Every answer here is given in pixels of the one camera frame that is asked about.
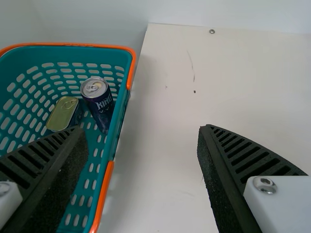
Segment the tin lid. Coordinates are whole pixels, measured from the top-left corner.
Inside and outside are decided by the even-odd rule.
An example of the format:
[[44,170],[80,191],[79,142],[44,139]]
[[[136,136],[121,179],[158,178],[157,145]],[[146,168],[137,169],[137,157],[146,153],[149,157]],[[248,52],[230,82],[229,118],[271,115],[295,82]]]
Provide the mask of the tin lid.
[[63,96],[60,98],[47,121],[47,129],[61,131],[67,128],[78,103],[79,100],[75,97]]
[[103,95],[108,88],[108,83],[101,77],[92,77],[85,80],[80,87],[81,94],[86,98],[97,98]]

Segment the pull tab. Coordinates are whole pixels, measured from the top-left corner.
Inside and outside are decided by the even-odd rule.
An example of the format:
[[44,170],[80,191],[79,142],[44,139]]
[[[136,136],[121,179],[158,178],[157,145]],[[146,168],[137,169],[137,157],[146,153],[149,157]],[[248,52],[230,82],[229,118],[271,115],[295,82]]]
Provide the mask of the pull tab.
[[86,90],[87,91],[97,91],[98,90],[98,86],[97,85],[86,85]]
[[67,101],[64,103],[63,107],[68,110],[68,109],[72,108],[76,104],[76,102],[77,102],[77,100]]

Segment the basket handle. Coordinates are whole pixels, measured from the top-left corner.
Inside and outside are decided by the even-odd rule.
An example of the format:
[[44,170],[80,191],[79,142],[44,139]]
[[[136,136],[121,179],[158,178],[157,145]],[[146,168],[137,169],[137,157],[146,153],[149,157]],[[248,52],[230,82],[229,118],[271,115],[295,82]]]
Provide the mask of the basket handle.
[[119,49],[128,51],[132,55],[132,62],[130,65],[130,70],[128,72],[127,82],[126,82],[126,89],[131,90],[132,83],[133,83],[133,76],[134,76],[134,69],[135,69],[135,62],[136,62],[136,53],[135,51],[126,46],[120,45],[103,45],[103,44],[88,44],[88,43],[68,43],[68,42],[33,42],[33,43],[21,43],[10,45],[0,50],[0,58],[8,51],[23,47],[23,46],[84,46],[84,47],[96,47],[96,48],[109,48],[109,49]]

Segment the basket hole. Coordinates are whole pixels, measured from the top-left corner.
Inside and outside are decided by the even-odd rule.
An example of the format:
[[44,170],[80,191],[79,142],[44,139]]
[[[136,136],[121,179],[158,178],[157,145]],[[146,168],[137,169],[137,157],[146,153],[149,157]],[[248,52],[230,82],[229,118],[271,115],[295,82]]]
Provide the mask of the basket hole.
[[48,118],[49,114],[48,113],[45,113],[42,117],[42,120],[46,120]]
[[59,75],[53,75],[53,76],[50,76],[50,79],[52,79],[52,80],[60,79],[60,76]]
[[35,104],[32,108],[32,112],[35,113],[37,111],[37,109],[39,108],[39,105],[38,104]]
[[72,74],[64,74],[65,79],[73,79],[74,76]]
[[33,103],[34,103],[34,101],[32,99],[28,100],[26,107],[30,108]]
[[104,77],[104,79],[105,79],[106,81],[114,81],[114,78],[112,78],[112,77]]
[[89,179],[86,179],[86,181],[84,182],[84,189],[88,188],[88,184],[89,184]]
[[85,69],[75,69],[74,71],[77,73],[85,73],[86,72]]
[[58,62],[57,63],[60,67],[67,67],[69,66],[69,63],[68,62]]
[[31,137],[30,137],[28,143],[31,143],[31,142],[33,142],[34,140],[35,140],[35,134],[31,135]]
[[12,100],[12,99],[9,99],[9,100],[4,104],[3,109],[4,109],[4,110],[8,110],[8,109],[11,107],[12,104],[13,104],[13,100]]
[[83,206],[83,202],[84,202],[84,195],[80,197],[79,206]]
[[16,138],[19,138],[20,135],[21,135],[21,133],[22,133],[23,131],[24,131],[24,127],[20,126],[20,127],[18,128],[18,130],[16,131],[16,133],[15,133],[15,137],[16,137]]
[[40,72],[40,73],[37,73],[33,76],[33,80],[36,80],[38,78],[40,78],[41,76],[43,76],[43,74]]
[[8,85],[8,87],[6,88],[6,90],[8,92],[11,92],[13,91],[13,89],[16,87],[15,83],[11,83],[10,85]]
[[8,147],[8,150],[6,151],[7,153],[10,153],[11,151],[14,150],[14,147],[16,145],[16,142],[15,141],[12,141]]
[[96,180],[93,181],[93,185],[92,185],[92,189],[95,190],[95,188],[96,188]]
[[112,71],[109,71],[109,70],[103,70],[102,72],[103,74],[112,75]]
[[77,195],[73,195],[70,201],[71,205],[74,205],[76,203],[76,200],[77,200]]
[[13,122],[12,125],[10,126],[9,130],[8,130],[8,133],[12,134],[14,132],[16,126],[17,126],[17,123]]
[[28,99],[28,95],[24,94],[21,98],[20,98],[20,102],[24,103],[26,100]]
[[50,94],[53,94],[54,92],[55,92],[54,90],[49,90],[47,94],[50,95]]
[[123,69],[122,67],[120,67],[120,66],[115,66],[115,69],[117,69],[117,70],[120,70],[120,71],[123,71],[123,72],[124,72],[124,69]]
[[41,96],[41,98],[39,99],[40,103],[43,103],[43,101],[45,101],[46,97],[45,96]]
[[94,157],[96,157],[97,152],[98,152],[98,149],[97,149],[97,148],[95,148],[95,150],[94,150],[94,152],[93,152],[93,156],[94,156]]
[[79,63],[79,62],[74,62],[74,63],[72,63],[72,65],[73,65],[74,67],[82,67],[82,66],[83,66],[83,64],[82,64],[82,63]]
[[42,135],[42,136],[45,134],[45,131],[46,131],[46,130],[47,130],[47,127],[44,126],[43,129],[42,129],[42,131],[41,131],[41,135]]
[[41,91],[37,91],[37,92],[34,94],[34,97],[37,99],[40,95],[41,95]]
[[17,98],[17,97],[20,96],[20,94],[21,94],[21,89],[19,88],[19,89],[17,89],[16,92],[14,93],[14,97]]
[[48,62],[48,63],[43,63],[41,66],[42,66],[43,68],[46,68],[46,67],[53,67],[54,64],[53,64],[52,62]]
[[78,226],[79,218],[80,218],[79,215],[76,215],[76,217],[74,217],[74,220],[73,220],[73,226],[74,226],[74,227]]
[[41,127],[42,127],[42,123],[39,122],[39,123],[37,124],[37,127],[35,128],[35,131],[36,131],[36,132],[39,132],[40,129],[41,129]]
[[90,69],[88,72],[91,74],[99,74],[99,71],[96,69]]
[[26,142],[26,140],[27,140],[27,138],[29,137],[29,134],[30,134],[30,132],[27,130],[25,133],[24,133],[24,136],[22,137],[22,141],[23,142]]
[[69,86],[69,89],[79,89],[78,86]]
[[23,87],[26,88],[28,87],[30,84],[30,81],[27,79],[24,83],[23,83]]
[[29,122],[29,120],[31,119],[31,115],[30,114],[27,114],[27,116],[25,117],[23,123],[24,124],[27,124]]
[[8,143],[9,138],[5,137],[4,139],[2,139],[1,143],[0,143],[0,150],[3,150],[6,146],[6,144]]
[[68,83],[68,84],[76,84],[77,82],[75,80],[67,80],[66,83]]
[[119,72],[117,72],[116,75],[119,76],[119,77],[124,77],[124,74],[119,73]]
[[40,108],[39,111],[37,112],[37,116],[38,117],[41,116],[43,112],[44,112],[43,108]]
[[45,85],[45,86],[43,86],[43,90],[45,91],[46,89],[49,89],[51,87],[51,85],[50,84],[47,84],[47,85]]
[[65,226],[68,226],[70,223],[71,214],[68,214],[65,219]]
[[32,128],[35,126],[36,123],[37,123],[37,119],[34,118],[34,119],[30,122],[29,127],[32,129]]
[[18,105],[18,104],[15,104],[15,106],[12,108],[10,114],[11,114],[12,116],[14,116],[14,115],[17,113],[18,110],[19,110],[19,105]]
[[2,122],[0,128],[1,128],[2,130],[4,130],[5,128],[8,127],[9,122],[10,122],[10,118],[6,117],[6,118],[4,119],[4,121]]
[[38,67],[31,67],[30,69],[27,70],[27,74],[31,74],[32,72],[38,70]]
[[111,68],[111,65],[108,65],[108,64],[101,64],[101,68],[110,69],[110,68]]
[[95,63],[87,63],[86,65],[87,65],[87,67],[97,67],[97,65]]
[[52,100],[56,99],[57,97],[58,97],[58,95],[53,95]]
[[49,107],[49,111],[51,112],[53,109],[54,109],[55,105],[52,104],[50,107]]
[[25,113],[26,113],[26,111],[25,111],[24,109],[22,109],[22,110],[19,112],[19,114],[18,114],[18,116],[17,116],[17,119],[18,119],[18,120],[21,120],[21,119],[23,118],[23,116],[25,115]]
[[60,69],[60,71],[63,73],[71,73],[72,72],[71,69]]
[[87,79],[87,75],[78,75],[78,79]]
[[94,164],[92,163],[92,164],[89,165],[88,171],[89,171],[89,172],[92,172],[92,171],[93,171],[93,168],[94,168]]
[[87,219],[88,219],[88,217],[85,215],[84,218],[83,218],[83,221],[82,221],[82,227],[83,227],[83,228],[86,227]]
[[57,73],[57,69],[48,69],[46,71],[47,74],[54,74],[54,73]]
[[32,85],[32,86],[29,88],[28,92],[31,94],[31,93],[33,93],[34,91],[35,91],[35,85]]
[[38,81],[38,85],[41,85],[43,83],[45,83],[47,81],[47,79],[41,79],[40,81]]
[[63,82],[62,81],[54,82],[54,85],[60,85],[60,84],[63,84]]
[[93,202],[93,197],[89,197],[88,200],[87,200],[86,206],[87,206],[87,207],[91,207],[92,202]]
[[18,75],[18,77],[16,78],[16,81],[18,81],[18,82],[20,83],[21,81],[23,81],[24,78],[25,78],[25,75],[24,75],[24,74],[20,74],[20,75]]

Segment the teal plastic basket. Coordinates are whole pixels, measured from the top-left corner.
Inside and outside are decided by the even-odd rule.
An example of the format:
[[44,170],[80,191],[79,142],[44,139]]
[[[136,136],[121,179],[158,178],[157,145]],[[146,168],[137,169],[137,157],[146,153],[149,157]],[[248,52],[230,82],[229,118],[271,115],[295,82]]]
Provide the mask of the teal plastic basket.
[[116,105],[108,135],[98,130],[84,101],[80,101],[84,110],[80,127],[86,132],[89,156],[57,230],[88,233],[94,229],[107,163],[116,151],[135,52],[118,46],[62,44],[16,45],[0,51],[0,56],[2,53],[0,156],[52,133],[45,124],[56,101],[62,96],[81,98],[80,85],[87,78],[101,76],[109,83]]

